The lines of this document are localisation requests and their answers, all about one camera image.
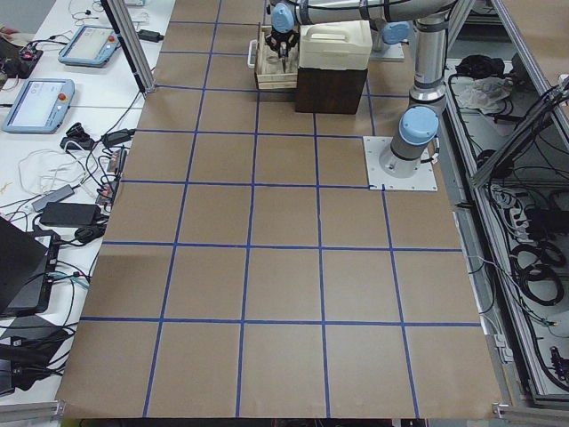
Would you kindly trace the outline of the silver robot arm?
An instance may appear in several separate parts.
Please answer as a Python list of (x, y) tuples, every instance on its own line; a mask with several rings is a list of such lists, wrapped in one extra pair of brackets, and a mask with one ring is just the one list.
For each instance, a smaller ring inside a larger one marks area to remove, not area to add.
[(378, 31), (389, 24), (411, 22), (410, 58), (399, 63), (374, 60), (369, 93), (401, 95), (408, 83), (408, 107), (426, 107), (442, 115), (446, 107), (444, 79), (448, 28), (456, 1), (272, 1), (271, 26), (282, 36), (300, 24), (332, 24), (367, 20)]

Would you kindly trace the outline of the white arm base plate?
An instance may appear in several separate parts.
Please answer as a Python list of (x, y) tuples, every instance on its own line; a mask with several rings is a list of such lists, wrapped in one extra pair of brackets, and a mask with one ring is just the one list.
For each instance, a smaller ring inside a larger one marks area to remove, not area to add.
[(428, 150), (424, 149), (419, 159), (402, 160), (392, 153), (391, 140), (391, 137), (363, 137), (369, 189), (437, 191)]

